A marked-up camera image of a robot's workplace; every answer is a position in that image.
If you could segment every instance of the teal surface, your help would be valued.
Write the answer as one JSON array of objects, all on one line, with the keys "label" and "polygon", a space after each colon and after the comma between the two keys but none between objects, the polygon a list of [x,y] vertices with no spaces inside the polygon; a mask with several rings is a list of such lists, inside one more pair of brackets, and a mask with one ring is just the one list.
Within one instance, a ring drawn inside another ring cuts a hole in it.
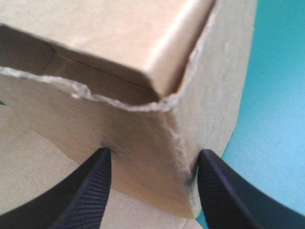
[{"label": "teal surface", "polygon": [[[223,155],[305,215],[305,0],[260,0],[236,130]],[[207,229],[204,216],[198,222]]]}]

